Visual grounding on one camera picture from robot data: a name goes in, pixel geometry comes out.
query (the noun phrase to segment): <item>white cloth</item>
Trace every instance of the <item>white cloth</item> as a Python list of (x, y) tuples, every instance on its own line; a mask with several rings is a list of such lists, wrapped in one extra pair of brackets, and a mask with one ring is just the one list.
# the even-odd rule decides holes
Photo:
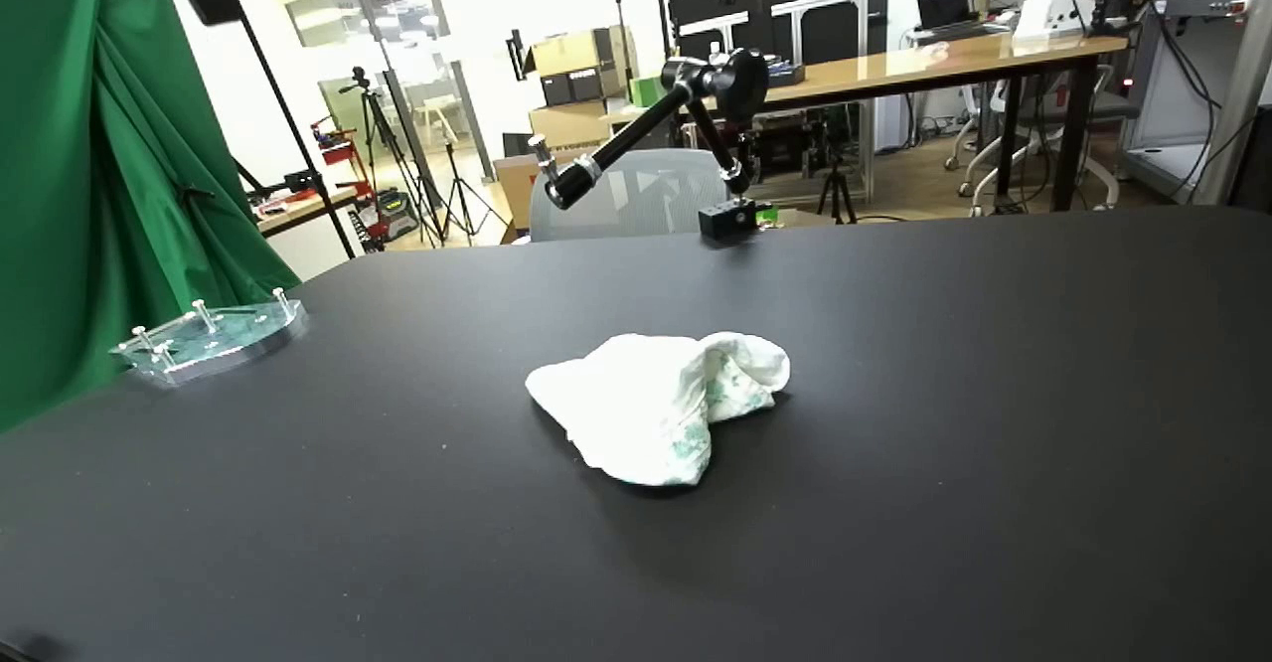
[(772, 406), (789, 379), (786, 351), (758, 336), (625, 334), (537, 368), (525, 388), (593, 468), (640, 485), (696, 485), (711, 460), (707, 424)]

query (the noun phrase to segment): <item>wooden floor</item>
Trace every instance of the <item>wooden floor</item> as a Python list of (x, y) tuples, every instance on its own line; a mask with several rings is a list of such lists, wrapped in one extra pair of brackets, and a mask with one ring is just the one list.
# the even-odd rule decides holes
[[(954, 171), (944, 168), (945, 159), (950, 157), (954, 146), (954, 137), (940, 137), (922, 145), (902, 150), (890, 155), (876, 155), (875, 191), (871, 202), (854, 199), (857, 215), (889, 215), (903, 218), (904, 220), (931, 220), (946, 218), (967, 218), (972, 205), (969, 197), (958, 195), (959, 183), (967, 176), (967, 166), (972, 160), (973, 153), (964, 151), (959, 155), (960, 167)], [(1117, 132), (1104, 131), (1091, 135), (1090, 158), (1094, 158), (1108, 169), (1116, 172), (1117, 164)], [(1054, 153), (1051, 154), (1051, 164), (1054, 169)], [(990, 168), (977, 169), (974, 183), (986, 176)], [(1028, 157), (1025, 164), (1013, 168), (1018, 180), (1014, 182), (1011, 194), (1014, 200), (1021, 200), (1021, 187), (1024, 196), (1032, 199), (1027, 202), (1030, 213), (1046, 213), (1051, 209), (1051, 187), (1038, 191), (1043, 181), (1046, 166), (1042, 155)], [(794, 176), (777, 176), (763, 186), (756, 188), (754, 195), (759, 199), (775, 199), (782, 206), (794, 206), (804, 211), (817, 210), (817, 196), (820, 192), (822, 176), (813, 181), (804, 181)], [(477, 182), (474, 188), (485, 202), (494, 209), (494, 214), (486, 219), (485, 227), (472, 238), (472, 244), (477, 247), (500, 244), (510, 237), (504, 228), (504, 223), (495, 218), (495, 214), (509, 218), (508, 201), (499, 183), (490, 186)], [(1081, 197), (1074, 199), (1074, 209), (1090, 208), (1104, 202), (1104, 185), (1094, 176), (1081, 178), (1079, 185)], [(469, 196), (469, 211), (474, 220), (481, 220), (482, 214), (488, 210), (482, 202), (474, 201)], [(982, 197), (982, 204), (991, 209), (992, 197)], [(1158, 205), (1170, 205), (1172, 202), (1158, 195), (1155, 191), (1135, 181), (1122, 181), (1118, 208), (1145, 208)], [(829, 204), (824, 214), (829, 214)], [(444, 211), (439, 211), (439, 219), (444, 218)], [(868, 223), (885, 224), (889, 220), (866, 220)], [(452, 228), (446, 247), (468, 247), (468, 238), (462, 232)], [(391, 251), (432, 250), (427, 237), (421, 242), (420, 233), (412, 232), (388, 244)]]

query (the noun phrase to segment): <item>black table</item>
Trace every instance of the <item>black table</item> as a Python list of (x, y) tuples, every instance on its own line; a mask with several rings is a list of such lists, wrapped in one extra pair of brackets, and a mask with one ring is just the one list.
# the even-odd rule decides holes
[[(1272, 220), (1155, 209), (378, 255), (301, 340), (0, 437), (0, 635), (76, 659), (1266, 659)], [(525, 374), (790, 353), (696, 489)]]

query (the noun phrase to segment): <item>black table leg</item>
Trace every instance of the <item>black table leg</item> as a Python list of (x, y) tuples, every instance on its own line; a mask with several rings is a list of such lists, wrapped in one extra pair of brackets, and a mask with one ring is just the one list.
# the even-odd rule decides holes
[(1056, 187), (1051, 192), (1053, 213), (1068, 210), (1077, 182), (1077, 159), (1082, 154), (1086, 136), (1086, 115), (1095, 95), (1095, 56), (1077, 62), (1068, 71), (1068, 109), (1065, 111), (1065, 135), (1060, 141), (1060, 159), (1056, 163)]
[(999, 136), (999, 186), (995, 204), (1011, 190), (1011, 157), (1016, 153), (1016, 116), (1020, 113), (1020, 76), (1007, 80), (1006, 109), (1002, 113), (1002, 135)]

